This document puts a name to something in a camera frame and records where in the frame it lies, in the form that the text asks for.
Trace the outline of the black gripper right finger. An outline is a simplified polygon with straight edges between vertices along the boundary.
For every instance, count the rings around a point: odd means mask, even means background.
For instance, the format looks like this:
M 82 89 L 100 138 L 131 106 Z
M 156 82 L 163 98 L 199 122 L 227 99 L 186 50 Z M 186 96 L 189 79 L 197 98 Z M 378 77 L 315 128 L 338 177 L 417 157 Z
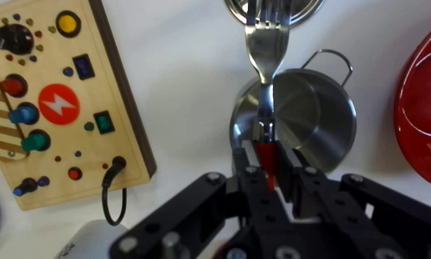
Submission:
M 309 174 L 316 172 L 316 168 L 305 159 L 302 152 L 289 147 L 286 142 L 278 141 L 276 149 L 278 149 L 278 155 L 276 155 L 278 174 L 286 174 L 286 172 L 298 174 L 299 171 L 309 172 Z

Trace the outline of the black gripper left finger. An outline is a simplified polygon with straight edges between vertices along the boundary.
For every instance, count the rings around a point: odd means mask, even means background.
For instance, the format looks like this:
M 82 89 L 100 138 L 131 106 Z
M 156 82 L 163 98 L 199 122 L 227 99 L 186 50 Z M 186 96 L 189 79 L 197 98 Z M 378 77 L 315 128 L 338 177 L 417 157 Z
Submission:
M 260 161 L 255 144 L 250 139 L 245 139 L 233 149 L 233 172 L 236 175 L 246 174 L 253 177 L 260 171 Z

